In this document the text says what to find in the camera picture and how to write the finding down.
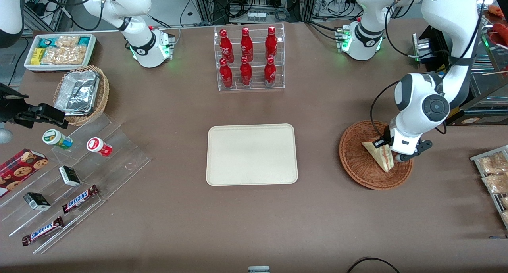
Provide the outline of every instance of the small black box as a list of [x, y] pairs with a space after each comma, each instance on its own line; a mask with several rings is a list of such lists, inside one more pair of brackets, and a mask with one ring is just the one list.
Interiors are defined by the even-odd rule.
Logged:
[[74, 168], [68, 166], [61, 166], [58, 170], [60, 170], [60, 176], [62, 176], [63, 182], [69, 186], [79, 186], [81, 181], [78, 178], [78, 174]]
[[49, 202], [39, 193], [27, 193], [23, 199], [33, 210], [47, 210], [51, 207]]

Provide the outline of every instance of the white robotic arm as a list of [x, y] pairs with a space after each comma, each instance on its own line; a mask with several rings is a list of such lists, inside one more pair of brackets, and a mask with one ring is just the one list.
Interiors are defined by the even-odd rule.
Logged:
[[172, 57], [174, 38], [151, 30], [141, 18], [149, 13], [151, 0], [89, 0], [84, 7], [122, 32], [134, 58], [143, 67], [157, 67]]
[[385, 20], [388, 7], [393, 12], [394, 7], [408, 6], [411, 2], [421, 0], [356, 0], [363, 8], [363, 15], [360, 22], [352, 22], [342, 28], [344, 42], [341, 51], [356, 60], [368, 60], [379, 50], [383, 32], [385, 31]]
[[23, 33], [23, 6], [25, 0], [0, 0], [0, 48], [16, 43]]
[[417, 154], [421, 135], [443, 123], [450, 109], [466, 99], [477, 45], [477, 0], [423, 0], [421, 12], [432, 27], [452, 38], [452, 67], [443, 78], [408, 74], [397, 83], [394, 96], [400, 113], [390, 121], [384, 139], [405, 157]]

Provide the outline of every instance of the snickers bar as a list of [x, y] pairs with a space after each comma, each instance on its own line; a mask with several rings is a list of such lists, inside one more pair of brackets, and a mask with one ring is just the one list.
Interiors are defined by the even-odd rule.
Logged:
[[53, 231], [56, 228], [64, 226], [65, 225], [64, 221], [62, 220], [62, 217], [57, 217], [52, 223], [49, 223], [48, 225], [32, 233], [31, 235], [24, 236], [21, 242], [23, 243], [23, 246], [28, 246], [33, 242], [35, 242], [37, 238], [47, 235], [50, 231]]
[[83, 192], [81, 195], [78, 195], [72, 201], [68, 202], [66, 205], [63, 205], [62, 206], [63, 213], [64, 214], [69, 213], [71, 210], [73, 210], [74, 208], [77, 208], [82, 203], [84, 203], [87, 199], [90, 199], [90, 197], [92, 197], [96, 193], [98, 193], [98, 188], [96, 187], [96, 185], [91, 186], [85, 192]]

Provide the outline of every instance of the aluminum foil container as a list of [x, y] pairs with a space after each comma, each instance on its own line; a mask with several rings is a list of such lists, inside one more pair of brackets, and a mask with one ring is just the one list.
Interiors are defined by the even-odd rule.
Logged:
[[62, 81], [55, 108], [66, 116], [88, 116], [94, 112], [100, 75], [94, 71], [72, 72]]

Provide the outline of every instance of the red cookie box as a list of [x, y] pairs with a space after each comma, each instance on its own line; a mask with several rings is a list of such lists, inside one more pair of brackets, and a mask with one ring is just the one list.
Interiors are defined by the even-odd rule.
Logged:
[[15, 154], [0, 165], [0, 198], [47, 164], [46, 156], [29, 149], [23, 149]]

